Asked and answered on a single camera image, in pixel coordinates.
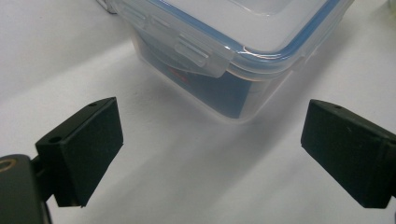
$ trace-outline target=food storage container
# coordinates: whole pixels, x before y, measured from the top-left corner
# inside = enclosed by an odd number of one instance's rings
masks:
[[[217,114],[252,118],[353,0],[107,0],[144,61]]]

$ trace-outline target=tabletop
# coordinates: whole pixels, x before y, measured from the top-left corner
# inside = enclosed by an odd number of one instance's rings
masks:
[[[359,0],[245,124],[212,117],[139,60],[127,24],[94,0],[0,2],[0,156],[116,96],[124,146],[87,207],[62,223],[394,223],[364,209],[301,147],[310,99],[396,133],[396,16]]]

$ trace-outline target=white table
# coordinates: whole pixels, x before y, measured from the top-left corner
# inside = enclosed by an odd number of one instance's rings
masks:
[[[117,96],[124,146],[86,208],[61,223],[394,223],[364,209],[306,152],[310,99],[396,133],[396,17],[355,1],[334,33],[257,118],[212,119],[138,60],[125,24],[94,0],[0,1],[0,152],[34,143],[84,105]]]

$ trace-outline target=container lid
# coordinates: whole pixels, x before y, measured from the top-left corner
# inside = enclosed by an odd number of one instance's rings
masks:
[[[167,51],[168,58],[176,58],[174,56],[179,53],[192,61],[194,64],[187,66],[189,69],[195,67],[192,72],[220,77],[228,70],[253,80],[277,76],[302,56],[309,55],[353,2],[113,1],[123,2],[119,7],[121,16],[129,17],[136,26],[158,36],[159,41],[167,41],[165,45],[173,49],[162,49],[162,52]],[[154,31],[156,24],[161,26],[157,30],[165,28],[168,32]]]

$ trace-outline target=screw hole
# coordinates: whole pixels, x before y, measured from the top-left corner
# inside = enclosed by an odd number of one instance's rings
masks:
[[[51,139],[49,140],[49,142],[50,142],[50,143],[57,143],[57,142],[61,141],[61,139],[62,139],[62,137],[56,136],[56,137],[51,138]]]
[[[8,160],[0,161],[0,172],[4,172],[4,171],[10,169],[16,163],[17,163],[17,161],[15,159],[8,159]]]

